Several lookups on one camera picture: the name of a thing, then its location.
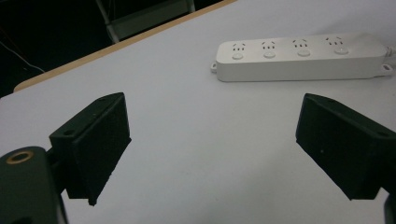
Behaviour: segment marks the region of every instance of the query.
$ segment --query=white power strip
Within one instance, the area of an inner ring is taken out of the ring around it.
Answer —
[[[390,54],[363,33],[241,40],[222,43],[211,69],[221,81],[369,78],[393,73]]]

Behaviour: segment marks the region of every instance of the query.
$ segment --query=electrical outlet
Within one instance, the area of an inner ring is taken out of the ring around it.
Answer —
[[[387,76],[387,48],[364,33],[225,42],[211,69],[221,81],[352,79]]]

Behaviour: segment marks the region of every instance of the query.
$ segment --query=white table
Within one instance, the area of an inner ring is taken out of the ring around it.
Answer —
[[[132,143],[95,207],[70,223],[383,223],[349,201],[295,143],[303,96],[333,98],[396,130],[396,77],[224,83],[209,70],[228,40],[368,32],[396,45],[389,0],[238,0],[0,100],[0,153],[50,148],[91,101],[123,91]]]

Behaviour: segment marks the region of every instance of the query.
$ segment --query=dark floor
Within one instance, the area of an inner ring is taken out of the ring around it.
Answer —
[[[103,0],[106,9],[111,6],[109,1],[117,3],[117,11],[110,13],[114,19],[163,0],[146,0],[140,4]],[[199,10],[219,1],[195,1],[195,6]],[[111,45],[93,0],[0,0],[0,41],[45,71]],[[0,98],[11,94],[19,83],[41,73],[0,45]]]

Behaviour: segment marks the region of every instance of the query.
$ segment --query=screw hole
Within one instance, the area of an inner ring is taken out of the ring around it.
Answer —
[[[74,130],[67,130],[66,132],[64,132],[64,135],[72,135],[74,132]]]
[[[33,220],[30,217],[22,217],[18,220],[11,222],[11,224],[32,224]]]
[[[377,132],[377,133],[383,137],[389,137],[389,134],[387,134],[387,133],[384,133],[384,132]]]
[[[7,163],[10,165],[18,164],[24,161],[30,160],[33,157],[32,151],[22,151],[13,154],[12,156],[7,158]]]

